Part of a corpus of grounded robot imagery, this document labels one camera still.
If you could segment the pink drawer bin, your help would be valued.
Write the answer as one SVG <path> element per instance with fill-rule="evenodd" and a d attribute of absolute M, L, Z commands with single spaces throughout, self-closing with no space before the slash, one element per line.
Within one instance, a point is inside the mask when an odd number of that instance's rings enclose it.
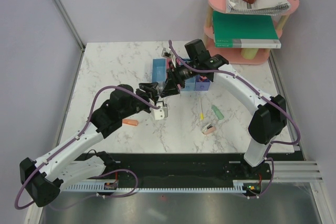
<path fill-rule="evenodd" d="M 166 71 L 168 72 L 168 70 L 172 70 L 174 68 L 174 64 L 171 58 L 166 58 Z"/>

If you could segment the clear paperclip jar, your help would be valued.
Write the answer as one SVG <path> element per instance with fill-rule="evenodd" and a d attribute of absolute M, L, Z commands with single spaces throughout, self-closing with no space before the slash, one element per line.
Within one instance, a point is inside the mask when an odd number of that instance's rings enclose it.
<path fill-rule="evenodd" d="M 158 82 L 158 84 L 156 86 L 156 90 L 158 91 L 158 93 L 162 93 L 165 86 L 166 86 L 165 82 Z"/>

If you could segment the pink cap glue bottle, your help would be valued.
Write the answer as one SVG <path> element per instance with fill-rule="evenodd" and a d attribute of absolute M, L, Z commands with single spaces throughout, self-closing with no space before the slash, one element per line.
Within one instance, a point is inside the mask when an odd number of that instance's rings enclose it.
<path fill-rule="evenodd" d="M 199 81 L 199 82 L 206 82 L 206 81 L 207 81 L 207 78 L 204 77 L 204 76 L 199 76 L 198 81 Z"/>

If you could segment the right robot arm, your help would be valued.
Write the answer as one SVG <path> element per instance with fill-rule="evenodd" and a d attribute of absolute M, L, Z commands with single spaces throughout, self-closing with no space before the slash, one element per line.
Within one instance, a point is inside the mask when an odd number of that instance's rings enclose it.
<path fill-rule="evenodd" d="M 195 76 L 203 76 L 211 82 L 221 83 L 252 115 L 248 126 L 251 140 L 244 154 L 245 162 L 241 164 L 240 172 L 245 178 L 254 178 L 259 173 L 259 164 L 265 160 L 270 150 L 270 142 L 287 125 L 285 98 L 260 91 L 239 75 L 223 56 L 211 56 L 200 39 L 185 45 L 189 62 L 179 58 L 172 46 L 169 48 L 171 51 L 163 54 L 170 57 L 171 62 L 166 70 L 166 81 L 160 96 L 179 94 L 186 81 Z"/>

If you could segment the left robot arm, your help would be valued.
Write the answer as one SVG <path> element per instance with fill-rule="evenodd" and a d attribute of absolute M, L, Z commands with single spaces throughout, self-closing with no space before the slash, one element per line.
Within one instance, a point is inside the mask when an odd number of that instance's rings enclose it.
<path fill-rule="evenodd" d="M 33 160 L 29 157 L 19 164 L 21 189 L 15 199 L 15 208 L 21 210 L 20 195 L 27 191 L 32 202 L 44 207 L 54 201 L 66 183 L 76 183 L 82 175 L 67 174 L 65 169 L 86 149 L 111 135 L 122 126 L 122 120 L 141 111 L 159 111 L 159 84 L 141 83 L 133 90 L 130 85 L 106 86 L 98 93 L 111 89 L 109 99 L 99 108 L 92 106 L 85 125 L 73 137 L 45 155 Z"/>

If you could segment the orange highlighter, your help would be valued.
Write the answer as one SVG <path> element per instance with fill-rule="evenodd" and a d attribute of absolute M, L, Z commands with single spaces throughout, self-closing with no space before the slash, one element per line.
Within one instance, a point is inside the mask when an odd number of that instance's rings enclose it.
<path fill-rule="evenodd" d="M 133 120 L 133 119 L 123 119 L 122 120 L 123 124 L 130 125 L 130 126 L 138 126 L 139 121 L 138 120 Z"/>

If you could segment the yellow cap white pen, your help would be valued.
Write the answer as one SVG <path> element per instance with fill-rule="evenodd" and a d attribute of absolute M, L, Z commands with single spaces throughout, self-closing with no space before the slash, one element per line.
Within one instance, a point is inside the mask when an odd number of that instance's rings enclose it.
<path fill-rule="evenodd" d="M 199 98 L 199 105 L 200 105 L 200 120 L 202 121 L 202 120 L 204 120 L 202 98 Z"/>

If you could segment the green highlighter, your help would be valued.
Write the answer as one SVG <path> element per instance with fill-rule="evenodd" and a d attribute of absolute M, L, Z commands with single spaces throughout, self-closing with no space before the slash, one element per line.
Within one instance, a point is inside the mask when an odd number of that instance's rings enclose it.
<path fill-rule="evenodd" d="M 218 118 L 218 120 L 223 120 L 224 116 L 222 114 L 222 112 L 219 110 L 219 108 L 215 105 L 211 106 L 213 112 L 215 113 L 216 117 Z"/>

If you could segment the pink correction tape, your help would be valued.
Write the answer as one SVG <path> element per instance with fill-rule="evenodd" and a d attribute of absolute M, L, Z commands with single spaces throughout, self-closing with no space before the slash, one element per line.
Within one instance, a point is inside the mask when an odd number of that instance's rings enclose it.
<path fill-rule="evenodd" d="M 202 128 L 202 133 L 204 135 L 208 135 L 213 133 L 214 131 L 216 131 L 216 127 L 213 126 L 211 123 L 206 124 L 203 128 Z"/>

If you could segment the green book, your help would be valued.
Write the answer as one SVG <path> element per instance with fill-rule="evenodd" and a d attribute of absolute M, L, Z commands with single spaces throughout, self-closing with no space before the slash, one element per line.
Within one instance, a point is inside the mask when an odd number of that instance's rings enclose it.
<path fill-rule="evenodd" d="M 217 48 L 281 47 L 270 16 L 224 14 L 214 11 L 212 21 Z"/>

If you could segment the yellow foam roll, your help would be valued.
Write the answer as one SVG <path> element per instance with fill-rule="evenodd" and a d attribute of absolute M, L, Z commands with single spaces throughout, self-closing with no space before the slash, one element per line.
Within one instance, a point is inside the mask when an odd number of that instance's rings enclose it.
<path fill-rule="evenodd" d="M 252 60 L 257 55 L 258 50 L 258 48 L 242 48 L 240 54 L 244 59 Z"/>

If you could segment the pink three tier shelf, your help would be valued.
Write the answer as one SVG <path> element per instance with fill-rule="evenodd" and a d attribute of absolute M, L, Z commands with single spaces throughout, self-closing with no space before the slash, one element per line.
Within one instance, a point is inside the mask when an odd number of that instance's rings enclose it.
<path fill-rule="evenodd" d="M 299 7 L 299 0 L 287 0 L 290 9 L 280 15 L 238 15 L 226 13 L 227 0 L 208 0 L 204 43 L 211 55 L 220 54 L 231 64 L 260 65 L 271 49 L 281 47 L 280 37 L 288 17 Z"/>

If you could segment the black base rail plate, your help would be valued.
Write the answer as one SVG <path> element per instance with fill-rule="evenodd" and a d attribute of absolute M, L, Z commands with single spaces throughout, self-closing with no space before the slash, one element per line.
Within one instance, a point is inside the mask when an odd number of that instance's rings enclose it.
<path fill-rule="evenodd" d="M 108 179 L 146 185 L 228 186 L 235 180 L 266 181 L 268 163 L 250 167 L 242 154 L 122 154 L 98 152 Z"/>

